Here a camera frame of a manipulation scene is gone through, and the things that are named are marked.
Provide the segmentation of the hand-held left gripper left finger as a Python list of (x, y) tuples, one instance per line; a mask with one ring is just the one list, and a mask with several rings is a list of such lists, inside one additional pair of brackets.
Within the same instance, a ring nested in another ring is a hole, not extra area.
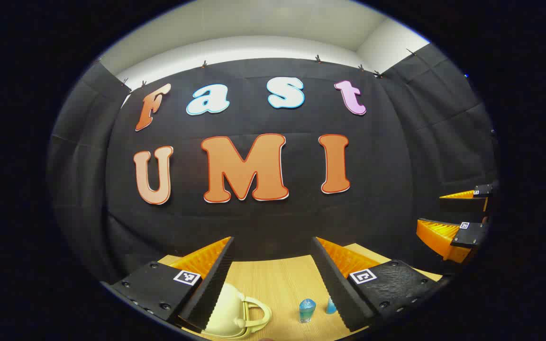
[(108, 291), (158, 323), (206, 329), (235, 252), (226, 237), (176, 261), (150, 261), (108, 284)]

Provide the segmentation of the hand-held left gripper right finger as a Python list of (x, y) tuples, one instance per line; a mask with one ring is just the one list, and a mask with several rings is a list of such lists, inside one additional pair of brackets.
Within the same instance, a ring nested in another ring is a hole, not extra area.
[(319, 237), (310, 254), (351, 332), (403, 319), (444, 287), (403, 261), (379, 262)]

